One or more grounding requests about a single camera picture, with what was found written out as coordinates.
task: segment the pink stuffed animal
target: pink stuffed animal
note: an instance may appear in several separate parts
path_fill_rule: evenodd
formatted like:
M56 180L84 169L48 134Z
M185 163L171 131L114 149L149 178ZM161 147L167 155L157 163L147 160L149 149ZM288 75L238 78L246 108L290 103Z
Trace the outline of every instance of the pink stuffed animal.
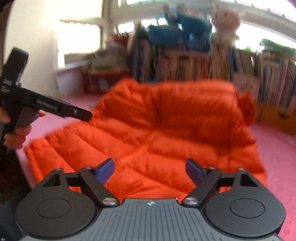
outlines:
M216 32L212 34L211 41L235 47L235 42L239 40L236 31L241 24L239 14L217 4L214 7L212 24L216 28Z

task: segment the black circular housing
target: black circular housing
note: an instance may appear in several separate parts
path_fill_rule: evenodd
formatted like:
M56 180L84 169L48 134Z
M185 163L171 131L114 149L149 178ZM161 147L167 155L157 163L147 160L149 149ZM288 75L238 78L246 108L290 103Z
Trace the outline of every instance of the black circular housing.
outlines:
M231 236L260 238L278 233L285 209L266 188L241 186L212 197L205 216L216 228Z
M39 188L18 205L15 219L23 233L41 239L68 237L93 220L96 208L86 195L57 187Z

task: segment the orange garment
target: orange garment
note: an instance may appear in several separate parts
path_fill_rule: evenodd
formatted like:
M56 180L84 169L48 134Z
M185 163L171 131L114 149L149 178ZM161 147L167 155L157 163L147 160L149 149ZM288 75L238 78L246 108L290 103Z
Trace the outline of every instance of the orange garment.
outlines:
M75 172L115 160L105 186L118 199L182 200L195 185L185 160L224 172L248 169L264 185L266 174L247 125L250 95L224 81L156 85L123 79L104 95L89 123L74 122L26 147L40 182L54 168Z

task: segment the gray ribbed base plate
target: gray ribbed base plate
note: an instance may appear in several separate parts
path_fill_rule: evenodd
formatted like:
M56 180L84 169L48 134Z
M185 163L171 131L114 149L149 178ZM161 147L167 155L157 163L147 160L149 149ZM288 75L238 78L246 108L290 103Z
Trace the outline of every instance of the gray ribbed base plate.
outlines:
M26 236L22 240L38 239ZM63 240L235 241L243 239L221 234L204 220L198 209L182 207L176 199L126 199L118 207L103 209L93 225ZM276 235L257 240L281 241Z

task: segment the drawer handle hole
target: drawer handle hole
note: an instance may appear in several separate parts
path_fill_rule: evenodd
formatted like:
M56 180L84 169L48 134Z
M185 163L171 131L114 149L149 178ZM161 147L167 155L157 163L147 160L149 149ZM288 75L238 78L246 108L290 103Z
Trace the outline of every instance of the drawer handle hole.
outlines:
M279 113L279 117L282 119L288 119L289 116Z

